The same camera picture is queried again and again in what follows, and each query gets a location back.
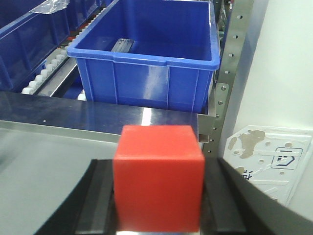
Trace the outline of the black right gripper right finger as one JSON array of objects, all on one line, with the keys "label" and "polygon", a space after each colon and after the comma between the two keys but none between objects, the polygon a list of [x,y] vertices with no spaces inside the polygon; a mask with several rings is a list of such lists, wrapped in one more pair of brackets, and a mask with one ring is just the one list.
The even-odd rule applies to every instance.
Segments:
[{"label": "black right gripper right finger", "polygon": [[269,198],[224,159],[205,158],[202,235],[312,233],[312,221]]}]

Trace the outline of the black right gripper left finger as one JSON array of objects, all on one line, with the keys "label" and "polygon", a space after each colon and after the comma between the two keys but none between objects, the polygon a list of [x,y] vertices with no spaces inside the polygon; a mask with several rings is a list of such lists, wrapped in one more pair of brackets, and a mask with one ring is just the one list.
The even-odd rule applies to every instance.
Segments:
[{"label": "black right gripper left finger", "polygon": [[112,160],[91,160],[79,183],[37,235],[114,235]]}]

